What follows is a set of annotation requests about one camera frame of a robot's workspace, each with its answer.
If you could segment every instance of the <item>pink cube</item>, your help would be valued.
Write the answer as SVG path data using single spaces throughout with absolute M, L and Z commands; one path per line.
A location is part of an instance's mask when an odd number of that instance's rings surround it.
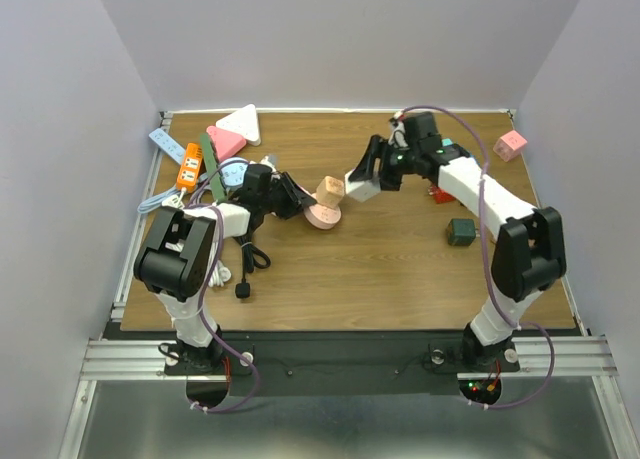
M 493 152 L 498 154 L 503 161 L 510 161 L 519 155 L 526 145 L 527 140 L 524 137 L 516 131 L 510 131 L 498 139 L 496 145 L 493 146 Z
M 216 148 L 216 156 L 218 156 L 218 161 L 220 162 L 234 156 L 247 143 L 247 140 L 240 134 L 220 129 L 216 126 L 207 127 L 207 134 L 213 141 L 213 145 Z

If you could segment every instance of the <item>white wall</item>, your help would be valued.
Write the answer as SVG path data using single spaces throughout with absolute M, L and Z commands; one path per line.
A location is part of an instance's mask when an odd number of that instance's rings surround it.
M 518 110 L 542 202 L 565 222 L 580 314 L 606 333 L 640 432 L 640 0 L 581 0 Z
M 578 0 L 103 0 L 162 109 L 514 107 Z
M 0 0 L 0 455 L 57 457 L 159 121 L 99 0 Z

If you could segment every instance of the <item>orange power strip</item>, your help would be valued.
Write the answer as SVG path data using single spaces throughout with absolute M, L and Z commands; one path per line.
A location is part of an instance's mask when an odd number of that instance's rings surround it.
M 188 193 L 195 191 L 201 170 L 202 149 L 198 144 L 190 142 L 184 153 L 184 159 L 176 179 L 176 188 L 181 190 L 184 187 Z

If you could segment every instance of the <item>black plug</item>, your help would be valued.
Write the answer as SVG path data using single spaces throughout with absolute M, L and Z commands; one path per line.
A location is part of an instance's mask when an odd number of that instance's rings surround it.
M 244 278 L 242 282 L 236 284 L 236 297 L 238 299 L 246 299 L 251 295 L 251 284 L 249 284 Z

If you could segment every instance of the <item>gray floor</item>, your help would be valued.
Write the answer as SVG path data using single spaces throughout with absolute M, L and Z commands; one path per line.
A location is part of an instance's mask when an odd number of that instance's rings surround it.
M 505 381 L 503 400 L 540 380 Z M 101 383 L 80 457 L 612 458 L 590 378 L 555 378 L 508 411 L 429 395 L 258 398 L 247 411 L 190 411 L 184 384 Z

